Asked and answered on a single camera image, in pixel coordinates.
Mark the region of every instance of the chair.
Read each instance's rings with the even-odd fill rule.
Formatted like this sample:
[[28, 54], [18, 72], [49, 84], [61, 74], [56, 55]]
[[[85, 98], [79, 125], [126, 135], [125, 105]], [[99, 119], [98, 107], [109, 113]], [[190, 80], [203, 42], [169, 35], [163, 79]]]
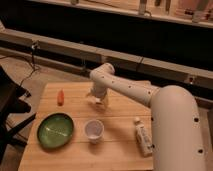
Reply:
[[19, 99], [26, 91], [26, 89], [13, 82], [0, 65], [0, 163], [7, 144], [22, 147], [26, 145], [26, 142], [14, 136], [35, 119], [35, 114], [9, 130], [6, 127], [6, 120], [10, 113], [30, 112], [31, 107]]

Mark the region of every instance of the white cup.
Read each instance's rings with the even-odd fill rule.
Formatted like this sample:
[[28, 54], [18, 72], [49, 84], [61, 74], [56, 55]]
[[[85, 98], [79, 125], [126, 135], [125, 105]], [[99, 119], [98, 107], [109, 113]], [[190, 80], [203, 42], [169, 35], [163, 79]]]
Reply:
[[93, 119], [86, 123], [85, 134], [92, 144], [97, 144], [104, 132], [104, 125], [101, 121]]

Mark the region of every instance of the wooden tabletop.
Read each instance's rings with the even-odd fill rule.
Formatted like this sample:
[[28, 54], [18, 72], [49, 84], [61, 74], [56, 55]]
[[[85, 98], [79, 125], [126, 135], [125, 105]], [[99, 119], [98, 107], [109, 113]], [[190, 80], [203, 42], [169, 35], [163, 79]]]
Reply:
[[[139, 171], [153, 168], [152, 157], [144, 158], [135, 138], [133, 119], [139, 116], [151, 136], [150, 110], [112, 90], [109, 107], [86, 98], [92, 83], [47, 84], [34, 120], [28, 145], [19, 171]], [[64, 105], [57, 105], [57, 94], [63, 89]], [[43, 150], [37, 140], [41, 121], [52, 113], [63, 112], [72, 117], [74, 135], [63, 147]], [[103, 122], [105, 131], [100, 143], [92, 145], [84, 134], [84, 125], [90, 119]]]

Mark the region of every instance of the small orange toy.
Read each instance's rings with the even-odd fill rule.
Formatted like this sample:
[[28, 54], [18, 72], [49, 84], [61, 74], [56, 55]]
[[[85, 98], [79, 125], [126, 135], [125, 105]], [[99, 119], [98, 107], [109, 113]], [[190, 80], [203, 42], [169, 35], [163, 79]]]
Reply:
[[58, 92], [57, 103], [58, 103], [58, 106], [63, 106], [63, 104], [64, 104], [64, 92], [63, 92], [63, 90], [60, 90]]

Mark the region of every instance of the green plate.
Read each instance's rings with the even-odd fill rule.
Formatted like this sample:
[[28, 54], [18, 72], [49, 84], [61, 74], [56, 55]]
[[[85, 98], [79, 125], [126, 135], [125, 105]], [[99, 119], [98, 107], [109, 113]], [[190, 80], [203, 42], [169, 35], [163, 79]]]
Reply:
[[55, 113], [41, 122], [37, 137], [42, 147], [53, 149], [66, 144], [73, 131], [73, 120], [67, 114]]

